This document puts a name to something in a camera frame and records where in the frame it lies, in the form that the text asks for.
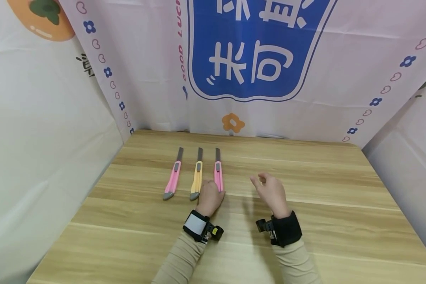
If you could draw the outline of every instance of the wrist strap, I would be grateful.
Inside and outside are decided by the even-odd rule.
[[[196,210],[191,211],[183,225],[183,230],[196,242],[207,243],[212,237],[215,240],[221,239],[224,230],[219,226],[213,226],[210,218],[201,215]]]
[[[266,222],[265,219],[261,219],[256,224],[259,232],[267,231],[270,233],[272,245],[278,245],[282,248],[299,241],[303,235],[294,211],[286,218],[277,219],[272,215],[270,221]]]
[[[208,238],[205,234],[205,227],[210,218],[201,215],[196,210],[191,211],[183,225],[183,230],[190,235],[196,242],[207,243]]]

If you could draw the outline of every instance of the sleeve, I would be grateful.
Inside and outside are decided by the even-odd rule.
[[[182,232],[151,284],[187,284],[205,246]]]
[[[272,247],[281,266],[284,284],[322,283],[302,239],[284,248]]]

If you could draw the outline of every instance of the wooden table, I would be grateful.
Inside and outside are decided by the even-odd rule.
[[[177,192],[163,201],[178,147]],[[282,180],[325,284],[426,284],[426,249],[356,146],[270,138],[138,131],[127,141],[29,284],[150,283],[195,202],[189,201],[197,148],[204,177],[222,153],[225,200],[190,283],[282,283],[267,234],[269,210],[249,181]]]

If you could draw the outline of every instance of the blue sign graphic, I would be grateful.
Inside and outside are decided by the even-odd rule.
[[[205,99],[287,101],[337,0],[187,0],[189,82]]]

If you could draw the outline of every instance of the hand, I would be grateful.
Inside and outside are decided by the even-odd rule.
[[[201,215],[211,217],[221,205],[225,195],[225,191],[218,191],[218,186],[213,180],[204,180],[200,188],[199,203],[196,211]]]
[[[255,176],[251,176],[249,179],[255,186],[260,198],[272,210],[273,215],[277,219],[290,216],[292,210],[287,206],[286,191],[281,181],[269,173],[260,173],[258,176],[259,180]]]

